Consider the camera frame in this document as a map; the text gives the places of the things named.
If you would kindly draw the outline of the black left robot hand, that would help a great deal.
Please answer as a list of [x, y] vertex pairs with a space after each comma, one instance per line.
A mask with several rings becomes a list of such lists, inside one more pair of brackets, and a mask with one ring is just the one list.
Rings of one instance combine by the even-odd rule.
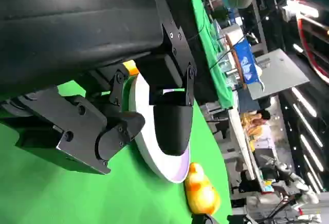
[[145, 124], [121, 107], [128, 60], [149, 85], [157, 144], [182, 155], [196, 66], [166, 0], [1, 0], [1, 123], [46, 161], [108, 174]]

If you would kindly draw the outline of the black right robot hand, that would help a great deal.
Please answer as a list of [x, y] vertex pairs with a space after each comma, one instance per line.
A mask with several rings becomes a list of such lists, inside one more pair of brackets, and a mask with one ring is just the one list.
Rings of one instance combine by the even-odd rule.
[[[229, 224], [252, 223], [246, 215], [228, 215], [227, 221]], [[219, 224], [219, 222], [209, 214], [193, 214], [191, 224]]]

